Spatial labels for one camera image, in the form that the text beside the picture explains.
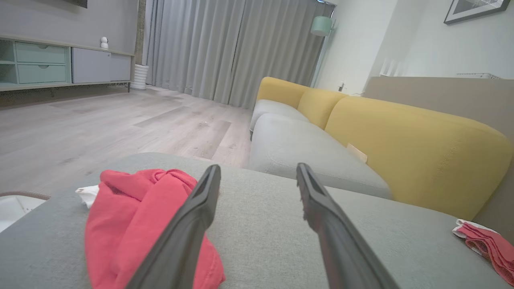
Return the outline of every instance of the curtain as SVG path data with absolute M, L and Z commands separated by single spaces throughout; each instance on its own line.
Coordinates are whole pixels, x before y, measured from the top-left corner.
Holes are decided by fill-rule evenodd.
M 243 11 L 241 0 L 154 0 L 147 81 L 227 103 Z
M 316 0 L 154 0 L 148 83 L 252 109 L 265 76 L 309 85 L 322 37 Z
M 310 27 L 334 7 L 316 0 L 247 0 L 229 104 L 252 109 L 265 76 L 309 86 L 323 41 Z

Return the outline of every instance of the white basket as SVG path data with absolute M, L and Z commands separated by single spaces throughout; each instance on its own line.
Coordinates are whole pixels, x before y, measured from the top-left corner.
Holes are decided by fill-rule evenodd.
M 138 91 L 146 89 L 146 75 L 148 74 L 148 66 L 138 65 L 134 68 L 134 81 L 130 84 L 130 88 Z

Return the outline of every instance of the mint green drawer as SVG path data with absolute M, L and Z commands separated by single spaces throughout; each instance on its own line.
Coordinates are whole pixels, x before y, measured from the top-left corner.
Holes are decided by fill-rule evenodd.
M 18 65 L 20 83 L 66 81 L 64 65 Z
M 66 63 L 66 48 L 16 42 L 18 62 Z

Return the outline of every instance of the folded red cloth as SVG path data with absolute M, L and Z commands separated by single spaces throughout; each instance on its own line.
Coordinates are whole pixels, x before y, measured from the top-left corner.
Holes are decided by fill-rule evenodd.
M 514 286 L 514 247 L 500 234 L 465 223 L 457 231 L 466 235 L 466 245 L 491 261 L 494 270 Z
M 135 174 L 104 171 L 85 231 L 87 271 L 93 289 L 125 288 L 196 180 L 179 170 Z M 225 280 L 223 265 L 204 236 L 194 289 L 214 289 Z

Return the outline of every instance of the yellow cushion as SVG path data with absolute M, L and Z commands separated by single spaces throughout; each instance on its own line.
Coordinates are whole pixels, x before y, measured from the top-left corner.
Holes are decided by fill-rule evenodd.
M 493 194 L 512 145 L 477 121 L 408 105 L 346 97 L 326 132 L 368 156 L 399 202 L 471 220 Z
M 324 130 L 334 105 L 345 96 L 340 92 L 309 88 L 298 104 L 298 111 Z
M 260 99 L 268 99 L 297 108 L 303 93 L 307 89 L 309 89 L 307 86 L 278 78 L 265 77 L 261 81 L 255 102 L 257 103 Z

